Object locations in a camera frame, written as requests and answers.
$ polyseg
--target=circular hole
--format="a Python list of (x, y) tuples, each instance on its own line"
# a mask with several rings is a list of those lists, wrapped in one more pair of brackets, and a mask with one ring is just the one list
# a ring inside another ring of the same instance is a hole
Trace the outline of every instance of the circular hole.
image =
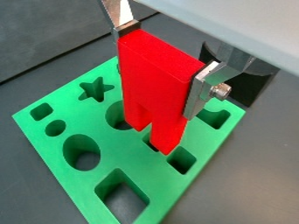
[(66, 122), (63, 120), (56, 120), (51, 122), (46, 127), (46, 135), (48, 137), (56, 137), (66, 130)]
[(133, 129), (125, 118), (123, 101), (115, 102), (107, 109), (107, 123), (117, 130)]
[(63, 145), (63, 156), (72, 168), (80, 171), (90, 171), (99, 164), (99, 145), (89, 136), (71, 136)]

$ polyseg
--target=bolt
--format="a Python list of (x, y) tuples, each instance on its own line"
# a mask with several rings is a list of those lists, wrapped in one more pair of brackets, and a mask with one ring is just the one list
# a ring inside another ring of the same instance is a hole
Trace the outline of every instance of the bolt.
[(210, 95), (217, 97), (221, 101), (225, 101), (230, 95), (231, 86), (226, 83), (221, 83), (218, 86), (211, 87)]

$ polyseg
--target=red rectangular block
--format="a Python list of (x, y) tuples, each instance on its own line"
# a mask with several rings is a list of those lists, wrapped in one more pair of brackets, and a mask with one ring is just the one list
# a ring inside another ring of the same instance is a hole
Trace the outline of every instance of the red rectangular block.
[(167, 155), (179, 144), (193, 76), (205, 64), (143, 30), (118, 41), (126, 121), (138, 130), (153, 123), (151, 144)]

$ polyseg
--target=green shape sorter board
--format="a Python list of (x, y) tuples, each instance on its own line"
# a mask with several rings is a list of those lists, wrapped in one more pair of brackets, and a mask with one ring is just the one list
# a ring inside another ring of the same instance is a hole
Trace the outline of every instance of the green shape sorter board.
[[(118, 58), (83, 74), (14, 115), (23, 133), (89, 223), (119, 223), (109, 195), (123, 184), (145, 202), (135, 223), (159, 223), (239, 123), (245, 110), (213, 99), (166, 156), (149, 142), (151, 125), (125, 123)], [(101, 156), (91, 170), (84, 153)]]

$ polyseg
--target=square hole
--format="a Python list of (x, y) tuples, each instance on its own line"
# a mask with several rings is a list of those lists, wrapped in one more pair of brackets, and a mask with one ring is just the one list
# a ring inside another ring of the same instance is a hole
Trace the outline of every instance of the square hole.
[(32, 119), (35, 121), (40, 121), (51, 113), (52, 113), (52, 107), (48, 103), (44, 103), (31, 111)]
[(134, 223), (150, 199), (119, 169), (99, 183), (95, 192), (118, 221), (122, 224)]
[(215, 130), (218, 130), (223, 123), (230, 119), (230, 112), (222, 110), (219, 112), (211, 112), (206, 108), (197, 115)]
[(158, 152), (159, 150), (153, 146), (151, 142), (150, 142), (150, 133), (147, 133), (143, 137), (143, 141), (147, 144), (147, 146), (155, 151)]
[(171, 156), (167, 158), (167, 163), (181, 174), (187, 173), (195, 162), (197, 157), (182, 146), (174, 150)]

